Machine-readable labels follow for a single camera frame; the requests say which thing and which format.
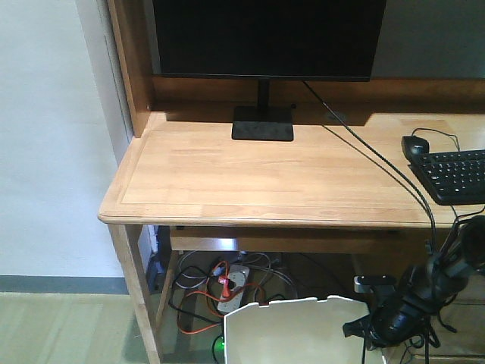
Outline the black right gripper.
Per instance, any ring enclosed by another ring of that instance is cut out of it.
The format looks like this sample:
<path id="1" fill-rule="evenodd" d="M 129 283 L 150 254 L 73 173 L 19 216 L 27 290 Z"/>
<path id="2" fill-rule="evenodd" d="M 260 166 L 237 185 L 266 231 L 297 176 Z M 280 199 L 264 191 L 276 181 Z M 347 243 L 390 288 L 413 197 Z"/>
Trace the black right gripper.
<path id="1" fill-rule="evenodd" d="M 414 336 L 428 334 L 428 298 L 416 293 L 375 293 L 369 317 L 343 325 L 344 337 L 365 338 L 366 347 L 393 347 Z"/>

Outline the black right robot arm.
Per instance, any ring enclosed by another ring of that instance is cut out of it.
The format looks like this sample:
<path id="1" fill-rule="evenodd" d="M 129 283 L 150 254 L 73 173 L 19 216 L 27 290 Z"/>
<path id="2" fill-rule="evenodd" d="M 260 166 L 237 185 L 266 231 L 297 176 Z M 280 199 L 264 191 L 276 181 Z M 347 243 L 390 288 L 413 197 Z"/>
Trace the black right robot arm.
<path id="1" fill-rule="evenodd" d="M 464 290 L 469 277 L 484 270 L 484 217 L 454 224 L 442 249 L 424 265 L 411 265 L 397 281 L 389 275 L 357 275 L 357 293 L 371 293 L 369 314 L 343 325 L 345 337 L 361 337 L 366 348 L 393 347 L 415 336 L 440 345 L 430 318 Z"/>

